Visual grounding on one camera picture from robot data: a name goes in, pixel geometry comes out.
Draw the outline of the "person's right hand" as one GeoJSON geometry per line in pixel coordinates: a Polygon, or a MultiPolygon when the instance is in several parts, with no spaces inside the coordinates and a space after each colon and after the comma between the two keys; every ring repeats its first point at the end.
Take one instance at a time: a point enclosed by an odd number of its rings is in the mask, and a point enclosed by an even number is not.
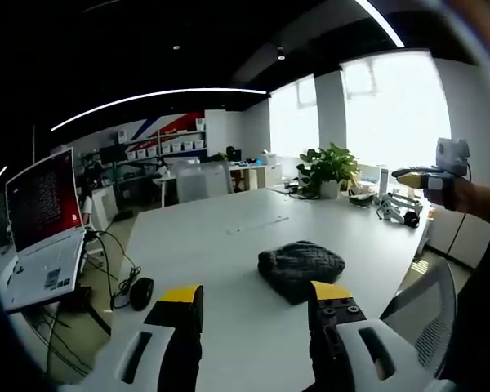
{"type": "Polygon", "coordinates": [[[453,212],[470,213],[474,204],[474,185],[467,179],[444,179],[441,189],[425,189],[425,197],[433,204],[453,212]]]}

